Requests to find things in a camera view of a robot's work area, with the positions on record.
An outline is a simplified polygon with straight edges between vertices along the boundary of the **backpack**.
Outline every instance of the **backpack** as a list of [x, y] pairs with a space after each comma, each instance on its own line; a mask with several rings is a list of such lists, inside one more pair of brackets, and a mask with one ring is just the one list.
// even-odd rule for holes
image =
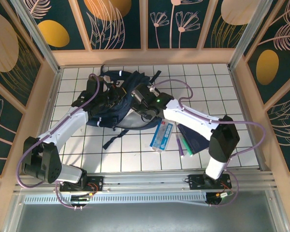
[[111, 138], [110, 141], [103, 145], [103, 148], [107, 149], [116, 138], [121, 138], [129, 130], [146, 130], [153, 128], [160, 123], [161, 118], [159, 117], [155, 117], [151, 121], [146, 122], [138, 113], [131, 109], [132, 102], [134, 101], [131, 92], [139, 84], [152, 84], [160, 75], [161, 71], [157, 71], [157, 73], [150, 79], [149, 76], [146, 76], [144, 73], [139, 73], [138, 71], [133, 73], [123, 70], [104, 72], [103, 66], [104, 65], [101, 66], [99, 76], [104, 77], [105, 81], [108, 83], [115, 83], [117, 87], [123, 87], [127, 92], [119, 104], [110, 109], [99, 112], [87, 122], [87, 125], [112, 128], [114, 131], [116, 128], [123, 129], [118, 136]]

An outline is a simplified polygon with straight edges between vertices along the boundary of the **yellow oval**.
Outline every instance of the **yellow oval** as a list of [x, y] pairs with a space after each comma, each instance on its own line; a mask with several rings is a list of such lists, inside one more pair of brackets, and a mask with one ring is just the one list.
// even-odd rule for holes
[[250, 22], [260, 0], [223, 0], [222, 19], [231, 25], [244, 25]]
[[84, 0], [84, 2], [95, 17], [106, 21], [117, 19], [116, 16], [111, 17], [110, 3], [114, 9], [119, 10], [122, 17], [126, 16], [131, 9], [131, 0]]
[[19, 53], [17, 34], [2, 15], [0, 15], [0, 72], [9, 72], [17, 63]]
[[64, 47], [70, 42], [67, 30], [56, 21], [45, 20], [39, 23], [38, 27], [49, 45]]
[[257, 61], [257, 80], [261, 85], [268, 85], [273, 81], [279, 67], [279, 58], [276, 52], [265, 50]]

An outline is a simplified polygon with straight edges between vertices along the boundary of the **grid floor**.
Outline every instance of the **grid floor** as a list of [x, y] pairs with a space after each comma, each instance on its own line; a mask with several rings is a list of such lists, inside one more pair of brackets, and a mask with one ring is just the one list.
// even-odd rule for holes
[[[104, 70], [107, 69], [138, 70], [147, 76], [153, 76], [160, 70], [162, 73], [157, 82], [171, 78], [182, 80], [192, 87], [194, 96], [185, 102], [187, 106], [212, 116], [223, 117], [227, 114], [233, 120], [244, 120], [226, 64], [120, 66], [105, 67]], [[90, 73], [99, 75], [100, 68], [64, 69], [50, 126], [65, 115], [71, 103], [86, 89]], [[176, 99], [189, 94], [189, 90], [177, 82], [162, 84], [159, 89]], [[241, 138], [236, 150], [252, 146], [247, 127], [236, 127]], [[192, 157], [185, 155], [180, 158], [175, 139], [176, 129], [173, 130], [167, 151], [159, 154], [149, 147], [156, 128], [131, 130], [122, 138], [115, 139], [107, 150], [103, 150], [102, 145], [121, 130], [84, 125], [60, 150], [60, 158], [62, 163], [82, 167], [89, 173], [206, 168], [210, 159], [208, 149]], [[255, 152], [250, 151], [233, 158], [229, 166], [258, 166]]]

